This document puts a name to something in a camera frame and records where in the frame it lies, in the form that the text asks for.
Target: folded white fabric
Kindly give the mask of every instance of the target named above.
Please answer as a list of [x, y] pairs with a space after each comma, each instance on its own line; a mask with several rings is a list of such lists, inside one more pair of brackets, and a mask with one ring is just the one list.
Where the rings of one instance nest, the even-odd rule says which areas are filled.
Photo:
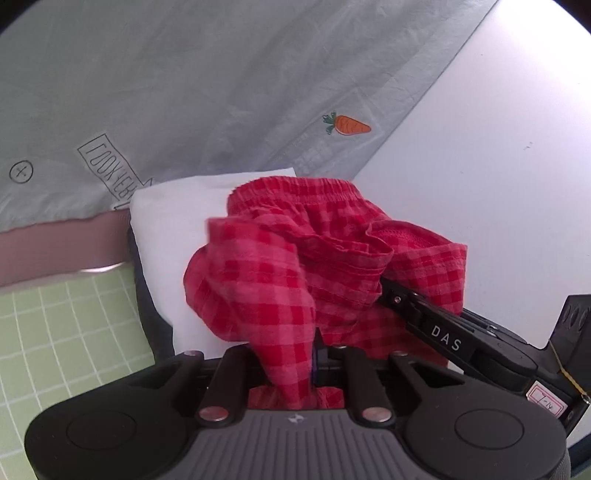
[[217, 338], [185, 301], [183, 275], [191, 256], [207, 243], [205, 220], [226, 216], [237, 186], [260, 177], [295, 177], [293, 168], [172, 180], [135, 192], [131, 226], [156, 310], [173, 327], [176, 353], [201, 350], [222, 356], [233, 345]]

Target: white label sticker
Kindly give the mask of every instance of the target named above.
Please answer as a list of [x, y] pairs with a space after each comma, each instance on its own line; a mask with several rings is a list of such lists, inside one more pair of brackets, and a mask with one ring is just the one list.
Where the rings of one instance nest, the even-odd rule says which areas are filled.
[[566, 403], [560, 400], [538, 381], [531, 386], [526, 397], [530, 402], [537, 403], [540, 407], [544, 407], [556, 418], [560, 417], [567, 407]]

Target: round metal pin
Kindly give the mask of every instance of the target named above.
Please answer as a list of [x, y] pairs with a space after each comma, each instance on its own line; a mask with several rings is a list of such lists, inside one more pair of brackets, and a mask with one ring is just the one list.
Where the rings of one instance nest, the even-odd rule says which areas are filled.
[[223, 407], [205, 407], [199, 410], [199, 416], [207, 421], [222, 421], [226, 420], [229, 413]]
[[366, 408], [361, 415], [365, 420], [372, 421], [374, 423], [383, 423], [392, 418], [392, 412], [387, 408], [383, 407], [370, 407]]

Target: green grid mat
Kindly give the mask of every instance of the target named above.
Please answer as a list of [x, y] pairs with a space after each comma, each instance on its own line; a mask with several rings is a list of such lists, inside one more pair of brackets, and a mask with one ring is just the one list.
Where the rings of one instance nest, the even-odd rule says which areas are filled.
[[35, 479], [22, 440], [41, 410], [153, 363], [128, 265], [0, 296], [0, 480]]

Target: circle with plus symbol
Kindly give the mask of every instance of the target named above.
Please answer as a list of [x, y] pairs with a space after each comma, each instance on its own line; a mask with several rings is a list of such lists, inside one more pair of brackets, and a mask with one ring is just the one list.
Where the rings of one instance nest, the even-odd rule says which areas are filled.
[[33, 164], [28, 160], [21, 160], [16, 162], [10, 168], [10, 179], [14, 183], [26, 183], [31, 180], [33, 176]]

